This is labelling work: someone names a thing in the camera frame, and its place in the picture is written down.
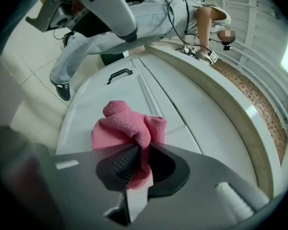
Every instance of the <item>white floor tile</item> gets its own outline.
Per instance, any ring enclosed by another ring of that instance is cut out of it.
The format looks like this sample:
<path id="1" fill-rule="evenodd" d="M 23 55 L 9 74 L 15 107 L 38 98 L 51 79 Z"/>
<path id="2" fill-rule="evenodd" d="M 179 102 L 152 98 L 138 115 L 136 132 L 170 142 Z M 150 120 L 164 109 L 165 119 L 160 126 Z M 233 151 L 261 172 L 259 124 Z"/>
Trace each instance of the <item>white floor tile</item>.
<path id="1" fill-rule="evenodd" d="M 41 2 L 38 2 L 27 16 L 36 18 L 41 6 Z M 68 28 L 59 29 L 56 30 L 55 35 L 57 38 L 61 38 L 69 31 Z M 25 18 L 15 28 L 12 38 L 21 56 L 33 72 L 60 55 L 62 42 L 53 37 L 53 31 L 42 33 L 27 23 Z"/>
<path id="2" fill-rule="evenodd" d="M 26 97 L 19 106 L 11 127 L 25 134 L 31 141 L 48 146 L 55 154 L 60 127 L 68 106 L 49 91 L 33 75 L 24 84 Z"/>
<path id="3" fill-rule="evenodd" d="M 69 101 L 64 101 L 61 99 L 61 97 L 58 95 L 57 90 L 55 86 L 50 82 L 50 72 L 51 69 L 54 67 L 54 64 L 56 63 L 56 60 L 53 60 L 46 65 L 44 65 L 41 69 L 39 69 L 35 75 L 38 77 L 38 79 L 55 95 L 57 96 L 63 103 L 66 105 L 70 105 L 72 99 L 74 98 L 76 92 L 72 88 L 70 89 L 71 91 L 71 99 Z"/>
<path id="4" fill-rule="evenodd" d="M 22 84 L 33 74 L 24 59 L 22 59 L 12 38 L 9 38 L 5 45 L 2 61 L 18 84 Z"/>
<path id="5" fill-rule="evenodd" d="M 92 75 L 96 74 L 98 70 L 105 67 L 100 55 L 87 56 L 81 63 L 79 69 L 70 81 L 70 86 L 75 91 L 78 91 L 80 86 Z"/>

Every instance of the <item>black plastic object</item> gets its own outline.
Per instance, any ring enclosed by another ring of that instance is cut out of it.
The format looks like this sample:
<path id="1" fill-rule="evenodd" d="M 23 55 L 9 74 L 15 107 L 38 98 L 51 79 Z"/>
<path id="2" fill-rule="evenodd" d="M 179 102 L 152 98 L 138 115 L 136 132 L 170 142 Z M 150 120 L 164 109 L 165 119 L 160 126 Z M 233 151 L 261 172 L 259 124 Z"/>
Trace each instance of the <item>black plastic object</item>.
<path id="1" fill-rule="evenodd" d="M 85 11 L 87 11 L 87 13 L 84 13 L 85 15 L 70 28 L 72 31 L 81 33 L 85 37 L 92 37 L 111 31 L 95 14 L 88 9 L 85 9 Z"/>
<path id="2" fill-rule="evenodd" d="M 112 221 L 115 221 L 123 226 L 128 226 L 131 223 L 126 193 L 124 193 L 123 199 L 119 207 L 117 209 L 112 210 L 106 216 Z"/>
<path id="3" fill-rule="evenodd" d="M 132 43 L 133 41 L 135 41 L 137 39 L 137 34 L 136 34 L 137 32 L 138 32 L 138 27 L 136 27 L 136 29 L 132 33 L 130 33 L 128 35 L 126 35 L 126 36 L 118 36 L 118 37 L 121 40 L 126 41 L 126 43 Z"/>
<path id="4" fill-rule="evenodd" d="M 153 144 L 149 146 L 148 164 L 154 180 L 154 185 L 148 189 L 149 198 L 174 194 L 190 176 L 190 168 L 184 159 Z M 97 165 L 96 173 L 108 190 L 121 191 L 139 168 L 140 148 L 135 146 L 104 158 Z"/>
<path id="5" fill-rule="evenodd" d="M 132 75 L 133 74 L 133 71 L 132 70 L 129 70 L 127 68 L 123 69 L 123 70 L 120 70 L 120 71 L 117 71 L 117 72 L 114 72 L 113 74 L 111 74 L 110 78 L 109 78 L 109 81 L 107 84 L 110 84 L 111 83 L 111 80 L 123 73 L 127 72 L 128 75 Z"/>
<path id="6" fill-rule="evenodd" d="M 142 3 L 144 0 L 126 0 L 128 6 L 133 6 Z"/>
<path id="7" fill-rule="evenodd" d="M 113 62 L 124 58 L 123 53 L 120 53 L 120 54 L 102 54 L 100 56 L 101 56 L 102 62 L 105 64 L 105 66 L 108 66 L 108 65 L 112 64 Z"/>
<path id="8" fill-rule="evenodd" d="M 173 195 L 190 177 L 190 168 L 182 157 L 152 143 L 148 164 L 154 180 L 154 185 L 148 189 L 149 198 Z"/>
<path id="9" fill-rule="evenodd" d="M 110 191 L 124 192 L 140 167 L 140 147 L 132 146 L 100 161 L 96 174 Z"/>
<path id="10" fill-rule="evenodd" d="M 223 50 L 225 51 L 231 50 L 231 46 L 228 43 L 222 42 L 222 44 L 224 45 Z"/>

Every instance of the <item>white cabinet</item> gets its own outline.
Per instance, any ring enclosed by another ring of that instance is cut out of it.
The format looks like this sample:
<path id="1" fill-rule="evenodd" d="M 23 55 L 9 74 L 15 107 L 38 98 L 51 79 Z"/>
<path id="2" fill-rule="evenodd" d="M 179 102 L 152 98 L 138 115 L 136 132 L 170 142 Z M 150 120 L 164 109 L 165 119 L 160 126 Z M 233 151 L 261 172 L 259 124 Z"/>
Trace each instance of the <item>white cabinet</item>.
<path id="1" fill-rule="evenodd" d="M 118 75 L 108 85 L 111 74 L 122 69 L 132 70 L 133 74 Z M 100 70 L 79 89 L 63 122 L 57 154 L 91 150 L 90 132 L 104 117 L 103 108 L 114 100 L 125 101 L 141 114 L 164 117 L 168 122 L 166 133 L 185 126 L 149 71 L 138 59 L 128 57 Z"/>

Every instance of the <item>white panel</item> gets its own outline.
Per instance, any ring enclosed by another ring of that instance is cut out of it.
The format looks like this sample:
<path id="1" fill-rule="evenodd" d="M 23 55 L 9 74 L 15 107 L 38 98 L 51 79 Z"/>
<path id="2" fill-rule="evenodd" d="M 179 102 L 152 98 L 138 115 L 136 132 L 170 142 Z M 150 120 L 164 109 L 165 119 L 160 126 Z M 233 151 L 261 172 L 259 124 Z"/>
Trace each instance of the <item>white panel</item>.
<path id="1" fill-rule="evenodd" d="M 286 50 L 286 43 L 284 41 L 284 38 L 280 40 L 276 36 L 273 36 L 271 31 L 262 27 L 256 27 L 253 45 L 260 48 L 277 62 L 281 61 Z"/>
<path id="2" fill-rule="evenodd" d="M 245 145 L 232 122 L 198 85 L 153 55 L 139 56 L 177 107 L 201 152 L 257 184 Z"/>
<path id="3" fill-rule="evenodd" d="M 187 126 L 167 133 L 165 143 L 188 151 L 202 153 Z"/>
<path id="4" fill-rule="evenodd" d="M 233 21 L 232 27 L 235 27 L 243 32 L 246 32 L 248 30 L 248 25 L 245 22 L 245 20 L 239 20 L 239 19 L 235 19 L 235 21 Z"/>
<path id="5" fill-rule="evenodd" d="M 103 108 L 113 100 L 123 100 L 141 114 L 164 117 L 166 133 L 185 126 L 156 80 L 139 64 L 140 61 L 136 63 L 132 57 L 119 60 L 82 85 L 64 119 L 57 154 L 91 150 L 91 132 L 104 117 Z M 110 75 L 124 68 L 132 69 L 133 74 L 124 73 L 107 85 Z"/>
<path id="6" fill-rule="evenodd" d="M 248 22 L 249 8 L 238 5 L 231 5 L 229 9 L 229 15 L 231 16 L 232 20 L 237 18 Z"/>

